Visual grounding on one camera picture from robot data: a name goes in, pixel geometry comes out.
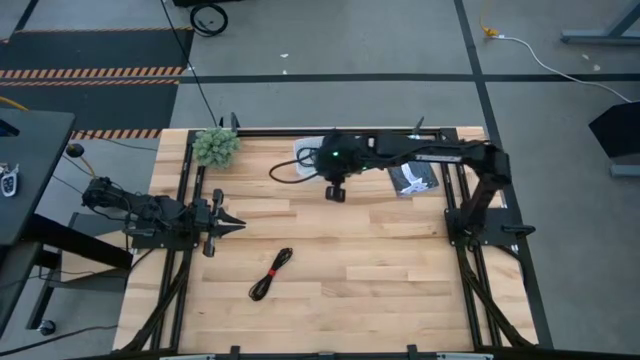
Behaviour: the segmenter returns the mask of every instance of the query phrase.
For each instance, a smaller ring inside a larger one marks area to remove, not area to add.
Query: black clamp
[[[240,346],[231,346],[231,349],[229,350],[229,360],[240,360]]]
[[[220,118],[218,125],[220,127],[224,127],[224,116]],[[231,131],[237,134],[239,128],[240,128],[240,121],[238,121],[238,117],[236,116],[236,113],[231,112]]]
[[[330,352],[318,353],[318,360],[335,360],[336,354]]]
[[[233,216],[227,214],[222,208],[224,201],[224,194],[222,190],[213,190],[213,206],[210,213],[211,229],[209,230],[209,238],[204,243],[202,253],[206,257],[213,257],[216,252],[215,239],[219,239],[228,233],[242,230],[245,228],[246,222],[236,219]],[[237,225],[221,225],[220,222],[226,222]]]
[[[418,354],[418,346],[411,344],[411,345],[407,345],[407,352],[408,354],[408,358],[409,360],[418,360],[420,359],[420,356]]]
[[[533,234],[536,228],[531,225],[502,225],[502,231],[515,234],[517,239],[522,239]]]

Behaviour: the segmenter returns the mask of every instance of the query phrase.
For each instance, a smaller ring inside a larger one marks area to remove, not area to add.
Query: green plant
[[[214,169],[226,169],[233,154],[240,149],[236,133],[223,128],[211,128],[196,133],[193,151],[198,164]]]

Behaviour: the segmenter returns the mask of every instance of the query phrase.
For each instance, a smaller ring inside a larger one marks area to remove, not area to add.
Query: white cord
[[[536,62],[537,62],[540,66],[542,66],[543,68],[545,68],[545,69],[547,69],[547,70],[551,71],[552,73],[554,73],[554,74],[558,74],[558,75],[560,75],[560,76],[562,76],[562,77],[564,77],[564,78],[567,78],[567,79],[569,79],[569,80],[575,81],[575,82],[580,83],[580,84],[583,84],[583,85],[597,86],[597,87],[599,87],[599,88],[605,89],[605,90],[607,90],[607,91],[609,91],[609,92],[611,92],[611,93],[613,93],[613,94],[617,95],[620,99],[624,100],[624,101],[625,101],[625,102],[627,102],[627,103],[632,103],[632,102],[633,102],[633,101],[631,101],[631,100],[627,99],[626,97],[624,97],[624,96],[623,96],[622,94],[620,94],[619,92],[617,92],[617,91],[613,90],[612,88],[610,88],[610,87],[608,87],[608,86],[605,86],[605,85],[602,85],[602,84],[599,84],[599,83],[590,82],[590,81],[582,81],[582,80],[578,80],[578,79],[576,79],[576,78],[574,78],[574,77],[571,77],[571,76],[569,76],[569,75],[567,75],[567,74],[563,74],[563,73],[561,73],[561,72],[560,72],[560,71],[558,71],[558,70],[555,70],[555,69],[552,69],[552,68],[548,67],[547,65],[543,64],[543,63],[542,63],[542,61],[540,61],[540,59],[538,59],[538,57],[536,56],[536,53],[535,53],[535,52],[533,52],[533,49],[531,48],[531,45],[527,44],[527,42],[526,42],[526,41],[524,41],[524,40],[520,40],[520,39],[517,39],[517,38],[514,38],[514,37],[508,37],[508,36],[504,36],[504,35],[492,36],[491,38],[492,38],[492,39],[497,39],[497,40],[511,40],[511,41],[518,42],[518,43],[520,43],[520,44],[522,44],[522,45],[526,46],[526,47],[529,49],[529,51],[531,52],[531,55],[533,55],[533,58],[536,60]]]

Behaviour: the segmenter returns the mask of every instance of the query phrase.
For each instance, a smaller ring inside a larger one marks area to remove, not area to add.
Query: wooden table
[[[480,127],[457,131],[460,138],[484,139]],[[176,196],[187,133],[163,131],[151,194]],[[322,179],[285,185],[267,175],[294,157],[294,139],[243,137],[230,169],[207,170],[202,197],[223,189],[225,208],[248,225],[219,240],[214,258],[204,257],[201,247],[194,252],[179,352],[228,353],[232,345],[243,353],[404,352],[407,344],[421,352],[472,350],[443,186],[397,198],[388,173],[372,170],[347,180],[346,203],[328,202]],[[442,184],[439,166],[433,168]],[[278,176],[297,175],[291,166]],[[477,178],[471,170],[467,177],[473,189]],[[192,170],[186,199],[194,183]],[[455,191],[460,194],[457,185]],[[496,196],[494,205],[501,203]],[[284,247],[294,249],[293,258],[267,297],[252,301],[249,289]],[[535,342],[517,261],[495,248],[484,254],[496,303]],[[131,340],[156,305],[164,259],[164,250],[156,250],[131,274],[114,348]],[[487,322],[476,303],[487,344]],[[173,310],[166,314],[168,322]],[[165,325],[162,346],[169,332]]]

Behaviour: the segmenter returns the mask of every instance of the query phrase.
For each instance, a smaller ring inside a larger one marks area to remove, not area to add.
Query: concrete floor
[[[568,73],[637,73],[640,48],[567,46],[558,40],[562,28],[605,26],[628,2],[494,0],[485,23],[530,42],[542,61]],[[12,6],[16,3],[24,8],[27,1],[16,0]],[[191,59],[201,76],[282,74],[283,70],[288,74],[471,73],[452,1],[245,0],[223,6],[231,19],[227,31],[217,38],[194,40]],[[464,6],[485,74],[545,73],[523,46],[482,38],[477,25],[480,0],[464,0]],[[169,7],[175,25],[185,25],[187,11]],[[17,18],[0,15],[3,26]],[[158,0],[48,0],[38,4],[26,28],[166,25]],[[280,56],[285,53],[286,59]],[[640,99],[638,83],[607,85]],[[487,87],[504,148],[511,155],[524,220],[538,229],[530,237],[531,250],[555,347],[640,354],[636,330],[640,180],[610,178],[609,161],[587,127],[619,99],[573,83],[503,82]],[[218,116],[234,111],[243,126],[412,125],[421,116],[425,125],[485,125],[473,83],[206,84],[203,88]],[[202,127],[210,122],[197,87],[180,85],[171,126]],[[98,140],[83,145],[99,174],[111,176],[130,191],[147,188],[153,153]],[[81,189],[88,180],[65,162],[56,175]],[[82,210],[79,199],[69,200],[75,196],[52,180],[38,211],[66,223],[73,211]],[[30,282],[0,340],[0,350],[41,339],[23,330],[37,290],[38,281]],[[117,293],[56,290],[46,317],[58,323],[60,334],[111,325],[117,323],[121,300]],[[77,314],[69,315],[72,309]],[[8,358],[103,354],[110,350],[113,336],[113,331],[87,333]]]

